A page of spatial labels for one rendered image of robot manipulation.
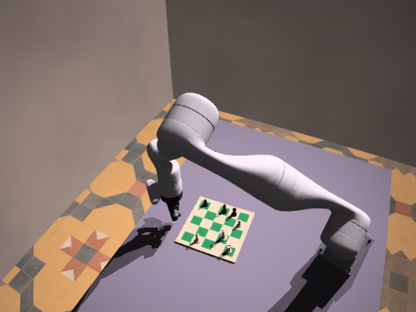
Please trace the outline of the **green and cream chessboard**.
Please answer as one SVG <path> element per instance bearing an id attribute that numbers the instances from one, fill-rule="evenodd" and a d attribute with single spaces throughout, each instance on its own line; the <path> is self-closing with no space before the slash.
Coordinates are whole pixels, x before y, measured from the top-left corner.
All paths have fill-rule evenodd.
<path id="1" fill-rule="evenodd" d="M 205 199 L 207 207 L 203 206 Z M 226 204 L 227 213 L 223 214 L 223 205 L 200 196 L 175 242 L 235 263 L 255 214 L 235 207 L 237 216 L 232 217 L 234 207 Z M 241 220 L 240 228 L 236 226 L 238 220 Z M 222 229 L 226 230 L 226 241 L 220 240 Z M 195 234 L 201 239 L 198 244 L 194 242 Z M 231 245 L 230 254 L 225 252 L 228 244 Z"/>

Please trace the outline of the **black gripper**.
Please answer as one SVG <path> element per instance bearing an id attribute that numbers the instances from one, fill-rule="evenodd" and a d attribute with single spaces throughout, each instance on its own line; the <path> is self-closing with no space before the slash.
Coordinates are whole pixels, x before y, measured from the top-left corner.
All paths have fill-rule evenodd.
<path id="1" fill-rule="evenodd" d="M 179 210 L 179 200 L 181 200 L 182 197 L 183 197 L 183 190 L 178 196 L 176 196 L 174 198 L 166 198 L 166 197 L 161 196 L 161 200 L 163 202 L 167 203 L 172 221 L 178 220 L 178 217 L 181 216 L 181 214 L 180 214 L 180 212 L 178 212 L 178 210 Z"/>

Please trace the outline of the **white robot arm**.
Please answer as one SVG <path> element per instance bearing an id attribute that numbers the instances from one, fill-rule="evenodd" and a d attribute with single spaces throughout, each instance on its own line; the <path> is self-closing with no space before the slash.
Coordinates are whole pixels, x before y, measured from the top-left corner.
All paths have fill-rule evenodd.
<path id="1" fill-rule="evenodd" d="M 331 215 L 320 239 L 337 259 L 355 261 L 369 230 L 368 215 L 275 156 L 229 156 L 208 149 L 206 144 L 218 119 L 215 105 L 201 95 L 185 93 L 176 99 L 158 128 L 158 139 L 147 146 L 158 178 L 158 183 L 146 181 L 151 203 L 182 192 L 180 166 L 175 159 L 184 157 L 275 210 L 329 209 Z"/>

